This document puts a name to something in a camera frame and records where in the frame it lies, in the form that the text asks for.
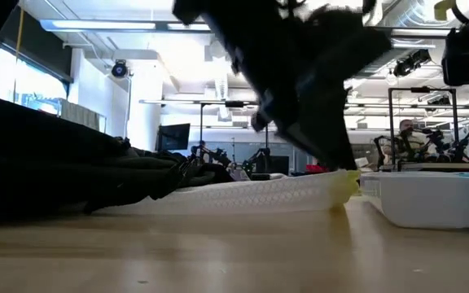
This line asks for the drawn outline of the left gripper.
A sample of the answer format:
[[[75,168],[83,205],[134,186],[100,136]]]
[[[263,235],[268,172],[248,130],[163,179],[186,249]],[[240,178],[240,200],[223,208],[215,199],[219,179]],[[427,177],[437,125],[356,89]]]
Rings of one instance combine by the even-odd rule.
[[[307,0],[173,0],[184,25],[202,19],[229,54],[234,71],[262,95],[252,116],[329,169],[357,167],[344,121],[344,82],[392,48],[365,26],[376,0],[359,8],[324,5],[296,14]]]

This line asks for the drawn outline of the white mesh pouch green trim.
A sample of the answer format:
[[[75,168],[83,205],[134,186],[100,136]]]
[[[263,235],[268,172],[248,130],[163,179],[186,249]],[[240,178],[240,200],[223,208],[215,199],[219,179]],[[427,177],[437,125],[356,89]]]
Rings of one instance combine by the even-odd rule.
[[[176,190],[158,200],[102,208],[97,214],[234,215],[322,211],[359,192],[356,170],[338,170],[268,181],[234,181]]]

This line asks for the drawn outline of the white and blue box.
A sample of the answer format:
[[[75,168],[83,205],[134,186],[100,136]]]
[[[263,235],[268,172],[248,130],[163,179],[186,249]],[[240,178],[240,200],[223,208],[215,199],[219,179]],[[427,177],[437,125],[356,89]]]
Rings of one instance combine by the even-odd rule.
[[[404,228],[469,229],[469,173],[363,173],[362,196]]]

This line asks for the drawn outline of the black backpack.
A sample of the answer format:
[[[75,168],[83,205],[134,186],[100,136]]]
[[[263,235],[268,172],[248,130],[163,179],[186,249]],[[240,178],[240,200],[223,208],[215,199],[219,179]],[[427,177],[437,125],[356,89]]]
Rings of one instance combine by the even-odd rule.
[[[139,150],[125,139],[0,99],[0,222],[76,206],[91,214],[232,180],[221,165]]]

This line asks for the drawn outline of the black ceiling spotlight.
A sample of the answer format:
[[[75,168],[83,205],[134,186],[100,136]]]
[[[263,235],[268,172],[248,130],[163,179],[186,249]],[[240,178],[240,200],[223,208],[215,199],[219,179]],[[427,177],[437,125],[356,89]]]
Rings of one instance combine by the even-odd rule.
[[[420,68],[424,63],[431,60],[432,58],[428,50],[417,50],[404,59],[398,59],[392,74],[395,77],[406,77],[417,68]]]
[[[129,68],[125,59],[117,59],[112,67],[111,74],[117,79],[125,78],[129,75]]]

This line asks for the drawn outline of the person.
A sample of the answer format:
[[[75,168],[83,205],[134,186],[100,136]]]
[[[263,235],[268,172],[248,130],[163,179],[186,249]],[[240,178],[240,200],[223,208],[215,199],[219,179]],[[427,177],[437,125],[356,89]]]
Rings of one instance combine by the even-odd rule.
[[[427,156],[427,140],[416,134],[412,120],[402,120],[399,133],[394,139],[396,161],[424,161]]]

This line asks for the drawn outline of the black computer monitor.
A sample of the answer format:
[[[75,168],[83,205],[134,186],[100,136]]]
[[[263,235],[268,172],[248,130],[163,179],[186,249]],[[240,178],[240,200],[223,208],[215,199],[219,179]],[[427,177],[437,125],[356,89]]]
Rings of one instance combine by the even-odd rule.
[[[157,134],[157,151],[179,151],[188,147],[190,124],[161,125]]]

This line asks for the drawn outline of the grey curtain panel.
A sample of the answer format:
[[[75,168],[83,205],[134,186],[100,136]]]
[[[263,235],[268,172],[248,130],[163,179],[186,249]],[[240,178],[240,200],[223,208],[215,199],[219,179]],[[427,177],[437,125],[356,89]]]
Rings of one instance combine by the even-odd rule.
[[[107,118],[105,116],[65,99],[60,100],[60,117],[101,133],[106,130]]]

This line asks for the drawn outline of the dark window blind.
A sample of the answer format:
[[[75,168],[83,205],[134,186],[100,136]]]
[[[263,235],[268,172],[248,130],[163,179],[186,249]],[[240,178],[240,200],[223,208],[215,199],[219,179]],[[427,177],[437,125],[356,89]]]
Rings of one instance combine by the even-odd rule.
[[[18,42],[20,20],[23,20],[20,39],[20,54],[39,68],[46,70],[63,82],[73,83],[71,77],[72,47],[53,33],[45,31],[38,20],[28,12],[21,17],[21,8],[10,13],[0,31],[0,45],[15,53]]]

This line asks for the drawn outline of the robot workstation with black frame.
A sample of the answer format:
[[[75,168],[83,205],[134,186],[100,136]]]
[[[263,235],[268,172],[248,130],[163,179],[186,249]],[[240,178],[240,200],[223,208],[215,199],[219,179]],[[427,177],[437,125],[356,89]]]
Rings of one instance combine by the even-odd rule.
[[[454,140],[443,143],[444,134],[436,127],[422,129],[420,132],[427,136],[428,141],[419,151],[414,151],[407,137],[405,130],[400,133],[394,132],[394,103],[392,100],[395,88],[388,90],[388,117],[390,124],[390,135],[387,140],[391,143],[392,153],[389,155],[390,164],[385,164],[385,154],[379,144],[382,136],[374,139],[374,144],[379,153],[377,163],[379,171],[400,172],[400,171],[437,171],[437,172],[469,172],[469,157],[465,150],[469,143],[469,133],[463,139],[459,137],[458,111],[460,109],[469,110],[469,105],[457,104],[457,93],[455,89],[444,88],[443,91],[450,94],[450,104],[409,104],[408,108],[424,109],[447,109],[452,112],[454,124]]]

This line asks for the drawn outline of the silver ventilation duct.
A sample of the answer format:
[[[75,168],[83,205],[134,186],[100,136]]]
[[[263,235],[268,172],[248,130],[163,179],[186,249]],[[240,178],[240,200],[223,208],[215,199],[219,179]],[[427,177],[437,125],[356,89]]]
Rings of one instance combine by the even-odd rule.
[[[436,27],[438,23],[430,19],[430,6],[430,0],[376,0],[376,6],[364,13],[363,24],[383,27]],[[357,77],[375,79],[385,68],[391,69],[389,75],[393,75],[398,59],[404,59],[417,50],[428,50],[430,54],[430,50],[435,48],[424,39],[393,37],[391,43],[392,49],[367,65]]]

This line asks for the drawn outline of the black stand frame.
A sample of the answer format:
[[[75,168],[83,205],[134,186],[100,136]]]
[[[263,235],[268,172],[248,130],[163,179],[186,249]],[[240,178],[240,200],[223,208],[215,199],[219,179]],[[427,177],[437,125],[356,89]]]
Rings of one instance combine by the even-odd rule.
[[[235,163],[235,152],[233,152],[233,159],[226,161],[226,159],[220,155],[219,152],[213,152],[209,150],[207,147],[202,145],[203,141],[203,129],[204,129],[204,107],[209,105],[221,105],[226,106],[227,108],[242,108],[246,106],[255,106],[255,102],[249,101],[237,101],[237,100],[225,100],[225,101],[205,101],[205,102],[198,102],[199,104],[199,153],[203,155],[204,153],[208,153],[210,159],[220,159],[220,162],[223,163],[225,167],[227,167],[230,163]]]

